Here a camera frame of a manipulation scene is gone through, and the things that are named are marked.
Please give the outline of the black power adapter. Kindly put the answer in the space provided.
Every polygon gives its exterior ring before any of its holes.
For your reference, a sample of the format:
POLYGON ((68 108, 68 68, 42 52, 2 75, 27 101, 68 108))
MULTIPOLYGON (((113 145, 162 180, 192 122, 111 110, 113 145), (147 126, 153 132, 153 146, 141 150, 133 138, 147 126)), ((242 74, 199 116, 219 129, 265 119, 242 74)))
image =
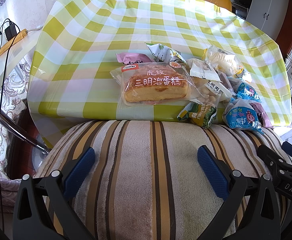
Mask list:
POLYGON ((16 27, 14 23, 10 23, 8 27, 4 30, 7 41, 10 41, 17 35, 16 27))

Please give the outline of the white cabinet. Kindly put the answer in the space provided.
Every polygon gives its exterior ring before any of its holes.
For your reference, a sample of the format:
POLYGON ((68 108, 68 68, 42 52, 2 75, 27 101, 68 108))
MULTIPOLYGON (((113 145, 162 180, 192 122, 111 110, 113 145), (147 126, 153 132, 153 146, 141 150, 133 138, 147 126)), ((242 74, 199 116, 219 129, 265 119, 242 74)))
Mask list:
POLYGON ((233 13, 276 39, 289 0, 231 0, 231 3, 233 13))

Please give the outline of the orange power strip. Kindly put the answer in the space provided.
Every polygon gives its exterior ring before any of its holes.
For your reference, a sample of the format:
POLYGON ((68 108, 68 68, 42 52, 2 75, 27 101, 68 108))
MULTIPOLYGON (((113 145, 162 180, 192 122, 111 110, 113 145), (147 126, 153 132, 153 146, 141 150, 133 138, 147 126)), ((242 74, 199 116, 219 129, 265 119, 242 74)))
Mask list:
POLYGON ((9 40, 6 44, 4 44, 0 48, 0 56, 7 51, 12 45, 16 44, 17 42, 21 41, 24 39, 28 34, 27 29, 21 30, 15 37, 13 37, 11 40, 9 40))

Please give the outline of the blue pig snack bag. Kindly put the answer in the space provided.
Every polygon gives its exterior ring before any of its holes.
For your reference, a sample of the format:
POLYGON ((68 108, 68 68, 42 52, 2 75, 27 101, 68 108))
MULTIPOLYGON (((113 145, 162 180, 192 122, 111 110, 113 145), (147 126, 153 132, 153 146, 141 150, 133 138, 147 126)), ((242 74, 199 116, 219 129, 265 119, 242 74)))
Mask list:
POLYGON ((260 97, 256 90, 241 79, 236 79, 233 77, 228 78, 235 94, 237 97, 242 98, 244 100, 253 100, 256 102, 261 102, 260 97))
POLYGON ((248 130, 264 134, 257 113, 251 103, 251 100, 231 98, 222 114, 222 119, 230 129, 248 130))

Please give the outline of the white pastry packet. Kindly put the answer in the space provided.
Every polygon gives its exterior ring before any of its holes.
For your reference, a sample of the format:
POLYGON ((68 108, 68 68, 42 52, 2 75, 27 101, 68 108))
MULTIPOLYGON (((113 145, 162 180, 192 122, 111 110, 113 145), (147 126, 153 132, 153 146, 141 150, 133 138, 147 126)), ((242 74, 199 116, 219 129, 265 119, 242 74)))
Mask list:
POLYGON ((192 102, 217 106, 221 101, 230 100, 233 93, 222 84, 217 71, 209 63, 196 58, 188 59, 186 63, 199 93, 192 102))

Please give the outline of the white green ginkgo snack bag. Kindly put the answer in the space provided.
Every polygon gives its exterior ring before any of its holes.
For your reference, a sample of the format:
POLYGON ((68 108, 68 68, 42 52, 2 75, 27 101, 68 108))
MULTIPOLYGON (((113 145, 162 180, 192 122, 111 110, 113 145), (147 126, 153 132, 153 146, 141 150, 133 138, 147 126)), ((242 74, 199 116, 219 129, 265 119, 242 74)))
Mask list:
POLYGON ((177 63, 186 63, 185 59, 181 56, 180 52, 165 46, 164 44, 157 43, 146 43, 148 49, 154 57, 156 62, 177 62, 177 63))

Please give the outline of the cream roll clear package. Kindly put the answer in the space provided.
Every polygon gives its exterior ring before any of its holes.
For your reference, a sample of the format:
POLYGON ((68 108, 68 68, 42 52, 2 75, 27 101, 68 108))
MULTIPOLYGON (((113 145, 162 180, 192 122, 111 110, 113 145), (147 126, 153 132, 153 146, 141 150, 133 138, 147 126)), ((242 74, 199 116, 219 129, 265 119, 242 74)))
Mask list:
POLYGON ((216 46, 210 46, 204 50, 203 60, 227 76, 240 75, 244 71, 243 65, 235 54, 216 46))

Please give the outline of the tiger sandwich cake package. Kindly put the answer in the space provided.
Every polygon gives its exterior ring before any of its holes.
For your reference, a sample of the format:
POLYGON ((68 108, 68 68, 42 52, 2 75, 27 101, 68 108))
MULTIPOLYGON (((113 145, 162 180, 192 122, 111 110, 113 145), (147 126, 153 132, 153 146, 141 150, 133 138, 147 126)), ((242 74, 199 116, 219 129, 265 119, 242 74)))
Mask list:
POLYGON ((188 101, 200 96, 185 65, 178 62, 128 64, 110 75, 120 85, 121 101, 127 106, 188 101))

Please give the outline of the pink snack packet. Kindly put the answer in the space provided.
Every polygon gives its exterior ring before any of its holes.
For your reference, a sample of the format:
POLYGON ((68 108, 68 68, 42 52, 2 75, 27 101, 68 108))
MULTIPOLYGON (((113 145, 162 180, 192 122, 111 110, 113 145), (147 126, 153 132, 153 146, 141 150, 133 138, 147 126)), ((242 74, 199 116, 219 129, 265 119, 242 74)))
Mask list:
POLYGON ((150 59, 145 54, 140 53, 119 53, 116 54, 117 61, 122 64, 136 64, 136 63, 148 63, 152 62, 152 59, 150 59))

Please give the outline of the green checkered tablecloth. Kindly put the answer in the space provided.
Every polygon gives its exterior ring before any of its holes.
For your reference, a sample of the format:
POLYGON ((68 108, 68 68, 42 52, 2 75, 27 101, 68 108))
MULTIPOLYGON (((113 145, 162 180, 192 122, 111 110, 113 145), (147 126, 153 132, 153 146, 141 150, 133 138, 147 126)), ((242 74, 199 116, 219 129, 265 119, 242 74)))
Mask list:
POLYGON ((33 121, 48 147, 86 119, 176 121, 184 103, 118 110, 111 77, 122 52, 149 55, 161 43, 188 59, 216 46, 232 52, 273 126, 292 121, 278 44, 249 22, 203 0, 57 0, 36 45, 28 86, 33 121))

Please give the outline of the green garlic pea packet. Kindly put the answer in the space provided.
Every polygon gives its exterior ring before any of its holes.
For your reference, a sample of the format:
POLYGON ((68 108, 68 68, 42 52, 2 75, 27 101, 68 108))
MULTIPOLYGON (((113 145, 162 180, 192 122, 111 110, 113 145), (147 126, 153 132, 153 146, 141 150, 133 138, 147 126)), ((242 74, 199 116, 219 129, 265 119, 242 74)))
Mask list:
POLYGON ((195 102, 188 103, 178 114, 179 121, 189 121, 202 128, 209 128, 216 119, 217 108, 195 102))

